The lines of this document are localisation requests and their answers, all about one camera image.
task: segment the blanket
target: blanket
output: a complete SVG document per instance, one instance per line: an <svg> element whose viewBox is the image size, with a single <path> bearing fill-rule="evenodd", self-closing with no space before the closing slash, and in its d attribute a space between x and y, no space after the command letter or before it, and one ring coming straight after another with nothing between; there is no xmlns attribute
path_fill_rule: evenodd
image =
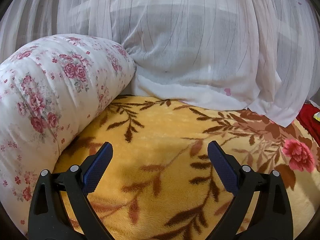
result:
<svg viewBox="0 0 320 240"><path fill-rule="evenodd" d="M81 164L108 141L113 159L88 199L113 237L205 239L233 197L208 159L213 140L240 164L281 173L297 236L320 202L320 148L297 120L283 128L248 110L216 112L174 100L119 96L64 150L55 172ZM63 200L81 232L66 194Z"/></svg>

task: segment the pink petal print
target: pink petal print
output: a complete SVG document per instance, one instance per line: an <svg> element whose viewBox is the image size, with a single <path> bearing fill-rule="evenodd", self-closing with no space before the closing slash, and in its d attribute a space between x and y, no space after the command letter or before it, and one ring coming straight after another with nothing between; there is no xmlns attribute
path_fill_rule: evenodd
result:
<svg viewBox="0 0 320 240"><path fill-rule="evenodd" d="M224 91L225 91L225 93L226 93L226 95L227 95L228 97L231 96L231 89L230 89L230 88L226 88Z"/></svg>

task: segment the red cloth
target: red cloth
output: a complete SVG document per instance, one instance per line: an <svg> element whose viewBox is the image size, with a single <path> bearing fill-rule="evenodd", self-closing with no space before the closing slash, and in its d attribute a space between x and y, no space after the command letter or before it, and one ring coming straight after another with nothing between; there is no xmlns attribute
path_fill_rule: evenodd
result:
<svg viewBox="0 0 320 240"><path fill-rule="evenodd" d="M297 120L320 145L320 122L313 118L318 112L320 112L319 108L314 107L312 104L304 104L297 116Z"/></svg>

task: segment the white floral pillow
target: white floral pillow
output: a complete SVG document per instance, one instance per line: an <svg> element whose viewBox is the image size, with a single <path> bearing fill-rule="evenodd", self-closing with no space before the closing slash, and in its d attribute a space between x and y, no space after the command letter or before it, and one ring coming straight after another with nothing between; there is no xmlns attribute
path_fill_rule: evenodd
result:
<svg viewBox="0 0 320 240"><path fill-rule="evenodd" d="M23 232L43 169L129 84L119 44L76 34L33 41L0 65L0 201Z"/></svg>

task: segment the round silver screw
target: round silver screw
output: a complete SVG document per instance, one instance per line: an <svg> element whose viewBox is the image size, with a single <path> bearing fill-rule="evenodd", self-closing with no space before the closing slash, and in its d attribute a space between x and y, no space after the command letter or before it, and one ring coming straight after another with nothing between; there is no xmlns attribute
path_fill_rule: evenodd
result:
<svg viewBox="0 0 320 240"><path fill-rule="evenodd" d="M273 171L272 174L275 175L276 177L279 177L279 176L280 176L279 171Z"/></svg>
<svg viewBox="0 0 320 240"><path fill-rule="evenodd" d="M41 176L45 176L45 175L47 175L48 174L48 170L43 170L43 171L41 171Z"/></svg>
<svg viewBox="0 0 320 240"><path fill-rule="evenodd" d="M71 166L70 170L72 172L75 172L75 171L79 170L79 166L78 165L73 165L73 166Z"/></svg>
<svg viewBox="0 0 320 240"><path fill-rule="evenodd" d="M250 172L251 171L251 168L247 165L243 166L242 169L245 171L245 172Z"/></svg>

